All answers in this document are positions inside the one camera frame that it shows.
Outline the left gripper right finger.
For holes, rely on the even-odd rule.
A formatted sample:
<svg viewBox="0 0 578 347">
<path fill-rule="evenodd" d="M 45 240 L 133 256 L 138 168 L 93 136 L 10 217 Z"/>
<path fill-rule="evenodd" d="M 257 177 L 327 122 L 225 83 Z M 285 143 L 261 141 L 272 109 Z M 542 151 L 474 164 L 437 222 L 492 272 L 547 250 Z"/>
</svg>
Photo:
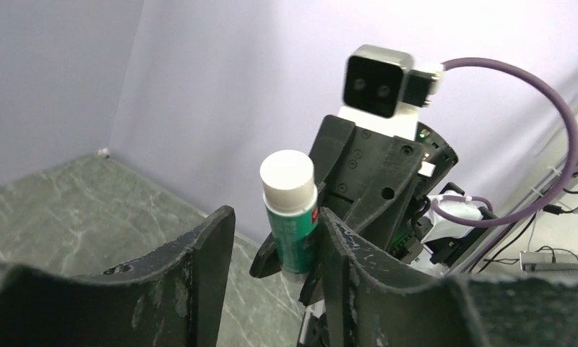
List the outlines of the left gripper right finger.
<svg viewBox="0 0 578 347">
<path fill-rule="evenodd" d="M 435 278 L 319 213 L 331 346 L 578 346 L 578 275 Z"/>
</svg>

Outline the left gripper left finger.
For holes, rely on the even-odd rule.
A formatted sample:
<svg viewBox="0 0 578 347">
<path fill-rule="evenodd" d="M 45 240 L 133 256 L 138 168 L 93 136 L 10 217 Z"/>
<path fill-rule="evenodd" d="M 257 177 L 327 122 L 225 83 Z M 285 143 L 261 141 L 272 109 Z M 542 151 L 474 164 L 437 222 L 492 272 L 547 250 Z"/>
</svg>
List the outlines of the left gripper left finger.
<svg viewBox="0 0 578 347">
<path fill-rule="evenodd" d="M 215 346 L 236 215 L 96 275 L 0 262 L 0 346 Z"/>
</svg>

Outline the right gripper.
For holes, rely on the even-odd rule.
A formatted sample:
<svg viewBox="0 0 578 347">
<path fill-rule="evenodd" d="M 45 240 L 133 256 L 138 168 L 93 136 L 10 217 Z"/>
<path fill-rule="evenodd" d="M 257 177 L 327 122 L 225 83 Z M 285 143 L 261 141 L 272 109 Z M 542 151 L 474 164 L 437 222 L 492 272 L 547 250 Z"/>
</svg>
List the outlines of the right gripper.
<svg viewBox="0 0 578 347">
<path fill-rule="evenodd" d="M 413 196 L 424 150 L 418 142 L 388 137 L 327 115 L 309 152 L 318 203 L 385 250 Z M 280 271 L 274 237 L 269 234 L 249 274 L 266 278 Z"/>
</svg>

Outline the green white glue stick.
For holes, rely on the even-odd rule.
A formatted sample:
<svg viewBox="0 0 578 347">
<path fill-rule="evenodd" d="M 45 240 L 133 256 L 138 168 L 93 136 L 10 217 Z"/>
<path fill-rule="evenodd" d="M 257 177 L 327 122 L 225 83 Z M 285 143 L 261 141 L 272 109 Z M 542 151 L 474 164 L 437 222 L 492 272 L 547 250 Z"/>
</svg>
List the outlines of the green white glue stick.
<svg viewBox="0 0 578 347">
<path fill-rule="evenodd" d="M 279 150 L 263 160 L 259 174 L 282 273 L 290 282 L 304 283 L 316 260 L 319 207 L 314 164 L 298 150 Z"/>
</svg>

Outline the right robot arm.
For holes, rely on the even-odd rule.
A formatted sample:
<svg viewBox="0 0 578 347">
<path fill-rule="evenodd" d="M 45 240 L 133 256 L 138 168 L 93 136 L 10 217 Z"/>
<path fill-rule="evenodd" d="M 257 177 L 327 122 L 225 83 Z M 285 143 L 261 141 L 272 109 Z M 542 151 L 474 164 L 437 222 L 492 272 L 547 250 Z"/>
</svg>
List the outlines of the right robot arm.
<svg viewBox="0 0 578 347">
<path fill-rule="evenodd" d="M 274 214 L 272 226 L 283 232 L 284 244 L 278 247 L 268 236 L 249 271 L 254 278 L 284 272 L 302 284 L 299 299 L 305 305 L 323 297 L 322 228 L 311 229 L 320 223 L 322 210 L 391 257 L 436 277 L 484 233 L 484 228 L 453 223 L 449 216 L 470 221 L 494 217 L 490 203 L 468 197 L 453 183 L 434 193 L 458 157 L 424 123 L 417 123 L 412 134 L 391 137 L 328 115 L 309 157 L 315 207 Z"/>
</svg>

